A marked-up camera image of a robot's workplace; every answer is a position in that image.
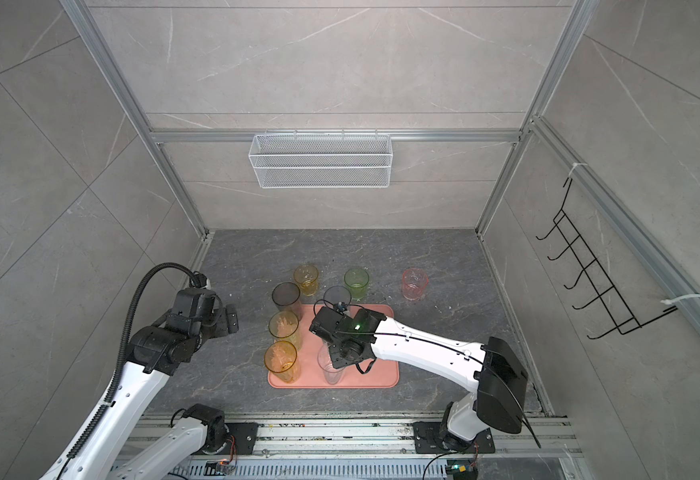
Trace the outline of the clear glass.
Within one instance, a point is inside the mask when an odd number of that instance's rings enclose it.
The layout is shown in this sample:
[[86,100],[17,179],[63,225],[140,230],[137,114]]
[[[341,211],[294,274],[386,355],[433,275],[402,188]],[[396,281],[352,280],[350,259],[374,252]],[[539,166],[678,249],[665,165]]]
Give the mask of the clear glass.
[[335,368],[333,366],[329,352],[329,345],[327,343],[323,343],[318,350],[317,364],[322,371],[325,381],[329,385],[337,385],[342,380],[344,369]]

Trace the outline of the pink plastic tray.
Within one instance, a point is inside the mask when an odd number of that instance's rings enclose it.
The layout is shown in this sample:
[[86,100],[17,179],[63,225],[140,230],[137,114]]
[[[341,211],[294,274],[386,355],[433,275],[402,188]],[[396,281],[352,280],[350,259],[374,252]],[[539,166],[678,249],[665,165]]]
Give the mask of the pink plastic tray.
[[317,353],[323,342],[309,331],[315,314],[313,307],[302,307],[300,334],[302,346],[298,350],[301,374],[294,383],[284,383],[268,372],[268,383],[277,389],[386,389],[399,381],[399,364],[395,361],[377,360],[371,370],[361,374],[355,366],[345,367],[342,380],[329,385],[317,364]]

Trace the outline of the tall blue glass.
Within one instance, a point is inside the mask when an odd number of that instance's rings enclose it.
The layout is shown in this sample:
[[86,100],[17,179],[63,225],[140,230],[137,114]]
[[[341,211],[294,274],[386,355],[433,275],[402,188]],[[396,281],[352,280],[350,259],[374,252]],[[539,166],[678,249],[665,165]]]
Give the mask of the tall blue glass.
[[348,307],[352,303],[351,291],[342,285],[329,287],[322,299],[334,307]]

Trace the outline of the short green glass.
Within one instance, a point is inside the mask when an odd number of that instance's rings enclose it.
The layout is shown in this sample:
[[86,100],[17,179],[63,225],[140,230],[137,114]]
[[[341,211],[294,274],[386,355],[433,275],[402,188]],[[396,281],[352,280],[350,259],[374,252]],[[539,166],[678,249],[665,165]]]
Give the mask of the short green glass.
[[362,301],[368,291],[370,275],[365,268],[353,267],[344,274],[343,281],[354,301]]

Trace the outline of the light green tall glass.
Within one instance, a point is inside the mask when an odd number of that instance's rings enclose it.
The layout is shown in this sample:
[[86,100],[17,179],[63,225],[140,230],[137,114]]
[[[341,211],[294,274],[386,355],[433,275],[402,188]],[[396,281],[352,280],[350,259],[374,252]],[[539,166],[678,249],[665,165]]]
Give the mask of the light green tall glass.
[[291,311],[279,311],[268,322],[268,331],[275,341],[291,343],[297,350],[302,346],[300,320]]

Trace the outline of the tall yellow glass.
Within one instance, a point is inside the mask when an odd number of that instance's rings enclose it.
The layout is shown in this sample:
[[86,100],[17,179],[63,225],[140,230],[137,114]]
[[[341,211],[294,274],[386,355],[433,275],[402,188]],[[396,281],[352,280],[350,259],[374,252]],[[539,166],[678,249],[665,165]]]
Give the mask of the tall yellow glass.
[[264,365],[270,374],[281,382],[296,382],[301,374],[298,350],[288,341],[274,342],[264,354]]

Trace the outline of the short yellow glass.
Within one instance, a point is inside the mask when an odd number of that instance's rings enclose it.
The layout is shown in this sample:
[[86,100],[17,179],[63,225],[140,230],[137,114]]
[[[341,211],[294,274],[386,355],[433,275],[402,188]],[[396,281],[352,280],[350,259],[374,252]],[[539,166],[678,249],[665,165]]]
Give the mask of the short yellow glass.
[[316,266],[312,264],[303,264],[294,270],[293,280],[298,285],[303,295],[313,296],[316,294],[320,285],[319,275],[320,272]]

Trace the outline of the dark grey tall glass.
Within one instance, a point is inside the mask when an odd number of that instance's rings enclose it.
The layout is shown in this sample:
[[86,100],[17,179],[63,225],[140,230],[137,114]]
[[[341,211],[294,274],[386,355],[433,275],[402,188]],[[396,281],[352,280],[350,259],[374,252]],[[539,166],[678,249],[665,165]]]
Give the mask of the dark grey tall glass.
[[282,282],[275,286],[271,299],[279,311],[289,311],[297,316],[302,315],[301,290],[293,282]]

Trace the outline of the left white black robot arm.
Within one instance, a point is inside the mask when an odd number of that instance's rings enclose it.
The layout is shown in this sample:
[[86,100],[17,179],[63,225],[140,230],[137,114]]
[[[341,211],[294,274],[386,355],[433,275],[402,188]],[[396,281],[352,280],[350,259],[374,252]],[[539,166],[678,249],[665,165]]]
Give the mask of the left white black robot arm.
[[[133,329],[139,301],[160,271],[184,273],[188,287],[172,307],[139,331]],[[113,376],[103,396],[46,479],[162,479],[195,453],[217,454],[232,447],[224,413],[195,404],[180,410],[168,433],[121,466],[116,459],[143,413],[179,367],[210,339],[238,330],[237,312],[224,306],[208,278],[173,262],[151,268],[129,304]]]

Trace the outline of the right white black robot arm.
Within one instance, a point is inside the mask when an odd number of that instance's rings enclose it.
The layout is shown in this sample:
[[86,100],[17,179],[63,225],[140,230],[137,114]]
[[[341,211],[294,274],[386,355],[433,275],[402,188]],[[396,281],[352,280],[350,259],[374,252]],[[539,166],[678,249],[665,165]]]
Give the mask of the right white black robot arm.
[[529,375],[509,344],[447,339],[404,325],[363,306],[314,308],[309,331],[328,344],[332,366],[395,361],[436,374],[461,386],[466,395],[447,405],[435,445],[445,451],[476,450],[492,431],[519,434],[530,429],[524,411]]

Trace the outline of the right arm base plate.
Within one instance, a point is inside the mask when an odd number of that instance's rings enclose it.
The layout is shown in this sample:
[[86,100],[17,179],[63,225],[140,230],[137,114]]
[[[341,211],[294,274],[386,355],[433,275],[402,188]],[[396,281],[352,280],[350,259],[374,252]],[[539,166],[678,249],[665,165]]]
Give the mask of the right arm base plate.
[[412,424],[415,451],[418,454],[440,454],[447,451],[494,454],[496,447],[489,428],[480,431],[471,441],[463,440],[446,429],[444,423],[419,421]]

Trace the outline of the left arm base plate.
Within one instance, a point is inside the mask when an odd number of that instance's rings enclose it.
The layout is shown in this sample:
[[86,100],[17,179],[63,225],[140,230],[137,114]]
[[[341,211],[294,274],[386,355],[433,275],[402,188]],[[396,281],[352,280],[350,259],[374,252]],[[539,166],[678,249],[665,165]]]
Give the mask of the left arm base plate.
[[254,452],[259,424],[256,422],[227,423],[227,434],[219,455],[230,456],[232,444],[235,444],[236,457],[250,456]]

